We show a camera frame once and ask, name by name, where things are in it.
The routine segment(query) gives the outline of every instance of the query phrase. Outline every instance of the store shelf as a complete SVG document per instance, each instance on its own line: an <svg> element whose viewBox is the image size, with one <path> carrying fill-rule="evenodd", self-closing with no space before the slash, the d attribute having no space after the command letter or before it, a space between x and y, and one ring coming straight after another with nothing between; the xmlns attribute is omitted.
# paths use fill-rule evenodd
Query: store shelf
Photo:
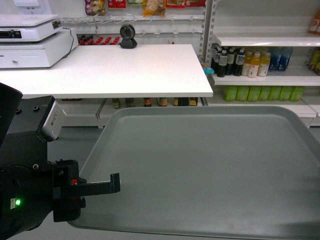
<svg viewBox="0 0 320 240"><path fill-rule="evenodd" d="M35 98L211 97L191 44L78 46L45 69L2 69L0 82Z"/></svg>
<svg viewBox="0 0 320 240"><path fill-rule="evenodd" d="M249 101L232 101L227 102L223 99L222 95L214 95L213 97L207 97L207 102L209 106L278 106L282 108L289 109L296 113L300 118L309 118L313 119L317 116L317 113L308 106L307 103L300 100L297 102L293 101L257 101L257 102L249 102Z"/></svg>
<svg viewBox="0 0 320 240"><path fill-rule="evenodd" d="M320 46L320 36L306 32L215 32L214 38L220 46Z"/></svg>
<svg viewBox="0 0 320 240"><path fill-rule="evenodd" d="M213 75L215 85L236 86L320 86L320 76L306 67L289 66L285 72L268 72L266 77Z"/></svg>

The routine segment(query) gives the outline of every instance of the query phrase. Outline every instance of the snack bag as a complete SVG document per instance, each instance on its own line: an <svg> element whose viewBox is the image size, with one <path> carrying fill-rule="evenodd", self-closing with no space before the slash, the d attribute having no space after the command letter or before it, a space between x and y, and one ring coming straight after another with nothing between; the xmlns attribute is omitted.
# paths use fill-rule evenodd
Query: snack bag
<svg viewBox="0 0 320 240"><path fill-rule="evenodd" d="M185 7L186 0L166 0L167 8L183 9Z"/></svg>
<svg viewBox="0 0 320 240"><path fill-rule="evenodd" d="M205 7L206 0L186 0L186 7Z"/></svg>
<svg viewBox="0 0 320 240"><path fill-rule="evenodd" d="M166 0L144 0L143 16L160 15L165 17Z"/></svg>
<svg viewBox="0 0 320 240"><path fill-rule="evenodd" d="M140 5L142 4L143 0L128 0L128 3L131 4L131 5Z"/></svg>
<svg viewBox="0 0 320 240"><path fill-rule="evenodd" d="M126 0L108 0L108 8L110 9L125 9L126 7Z"/></svg>
<svg viewBox="0 0 320 240"><path fill-rule="evenodd" d="M85 0L85 13L89 16L105 15L105 0Z"/></svg>

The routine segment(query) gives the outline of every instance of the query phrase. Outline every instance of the white table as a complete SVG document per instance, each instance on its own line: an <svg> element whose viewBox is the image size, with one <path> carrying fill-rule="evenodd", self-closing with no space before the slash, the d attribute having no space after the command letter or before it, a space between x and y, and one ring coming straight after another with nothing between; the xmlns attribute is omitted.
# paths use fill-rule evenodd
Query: white table
<svg viewBox="0 0 320 240"><path fill-rule="evenodd" d="M51 68L1 69L0 82L25 99L213 96L190 44L78 46Z"/></svg>

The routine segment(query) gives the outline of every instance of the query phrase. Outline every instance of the gray floor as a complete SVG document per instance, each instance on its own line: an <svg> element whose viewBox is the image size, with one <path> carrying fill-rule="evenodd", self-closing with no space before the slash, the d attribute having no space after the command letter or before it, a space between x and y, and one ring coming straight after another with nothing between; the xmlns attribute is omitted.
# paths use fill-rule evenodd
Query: gray floor
<svg viewBox="0 0 320 240"><path fill-rule="evenodd" d="M320 128L310 128L320 142ZM48 160L74 159L82 168L102 130L96 127L64 127L59 138L48 144ZM11 240L207 240L202 237L165 236L79 229L66 222L53 222L52 213L40 227L16 235Z"/></svg>

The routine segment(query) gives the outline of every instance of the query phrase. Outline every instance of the plastic tray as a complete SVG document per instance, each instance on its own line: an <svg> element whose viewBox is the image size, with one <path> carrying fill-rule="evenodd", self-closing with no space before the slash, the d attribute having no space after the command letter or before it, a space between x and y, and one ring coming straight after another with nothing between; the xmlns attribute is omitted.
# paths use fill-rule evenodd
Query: plastic tray
<svg viewBox="0 0 320 240"><path fill-rule="evenodd" d="M320 239L320 144L272 106L129 108L81 171L120 173L121 192L86 197L79 228L266 240Z"/></svg>

